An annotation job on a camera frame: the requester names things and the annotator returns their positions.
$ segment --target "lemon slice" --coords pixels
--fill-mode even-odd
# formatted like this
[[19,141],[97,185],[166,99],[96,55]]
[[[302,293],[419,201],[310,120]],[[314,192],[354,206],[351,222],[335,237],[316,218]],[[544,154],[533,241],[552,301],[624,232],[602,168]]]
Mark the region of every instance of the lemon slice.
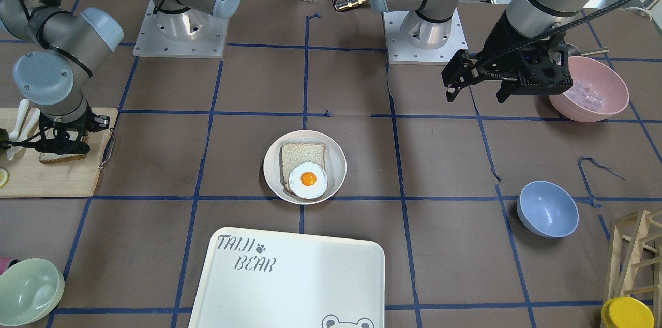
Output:
[[7,172],[7,170],[3,168],[0,168],[0,188],[4,187],[8,181],[9,181],[9,172]]

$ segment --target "yellow container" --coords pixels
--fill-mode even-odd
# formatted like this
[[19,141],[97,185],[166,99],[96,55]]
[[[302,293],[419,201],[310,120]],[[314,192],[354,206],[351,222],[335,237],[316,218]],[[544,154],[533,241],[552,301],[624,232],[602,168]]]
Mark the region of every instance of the yellow container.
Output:
[[648,306],[632,297],[616,297],[603,305],[607,328],[653,328],[655,319]]

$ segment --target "fried egg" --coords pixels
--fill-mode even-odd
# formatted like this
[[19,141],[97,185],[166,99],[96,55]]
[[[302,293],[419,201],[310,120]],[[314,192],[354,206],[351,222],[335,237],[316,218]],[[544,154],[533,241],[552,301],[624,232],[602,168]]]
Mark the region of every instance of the fried egg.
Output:
[[303,199],[314,199],[326,192],[326,172],[314,162],[305,162],[292,170],[288,178],[290,189]]

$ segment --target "table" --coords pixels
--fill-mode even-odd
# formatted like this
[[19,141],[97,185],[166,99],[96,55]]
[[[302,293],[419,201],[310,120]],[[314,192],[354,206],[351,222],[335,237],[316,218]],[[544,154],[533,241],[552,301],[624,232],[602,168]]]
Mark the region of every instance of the table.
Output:
[[[609,222],[662,207],[662,38],[648,20],[615,11],[568,32],[580,50],[609,47],[596,59],[631,95],[611,120],[582,124],[544,97],[499,105],[498,83],[447,103],[440,67],[388,66],[381,16],[331,0],[243,0],[223,61],[136,58],[148,1],[63,0],[125,31],[84,88],[93,107],[118,108],[118,145],[90,198],[0,201],[0,253],[46,258],[67,279],[59,307],[30,326],[186,327],[224,226],[376,241],[387,326],[598,326]],[[504,8],[459,5],[472,52]],[[0,106],[16,107],[12,66],[39,47],[4,35],[0,50]],[[348,160],[340,191],[308,207],[275,198],[261,174],[269,145],[301,128]],[[626,178],[584,165],[598,207],[581,156]],[[523,227],[515,200],[532,180],[580,201],[575,233]]]

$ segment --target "wooden cutting board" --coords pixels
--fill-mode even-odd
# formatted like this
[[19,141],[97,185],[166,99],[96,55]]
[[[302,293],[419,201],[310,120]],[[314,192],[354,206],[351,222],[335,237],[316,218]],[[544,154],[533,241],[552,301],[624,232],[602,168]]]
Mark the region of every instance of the wooden cutting board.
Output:
[[[27,119],[35,112],[30,110]],[[94,108],[95,114],[111,118],[111,127],[117,119],[115,108]],[[0,128],[12,132],[18,108],[0,108]],[[92,196],[99,180],[99,165],[106,145],[111,138],[110,130],[89,134],[90,152],[83,160],[43,165],[39,153],[33,149],[22,149],[7,160],[7,154],[0,156],[0,168],[9,172],[9,182],[0,188],[0,198],[57,198]]]

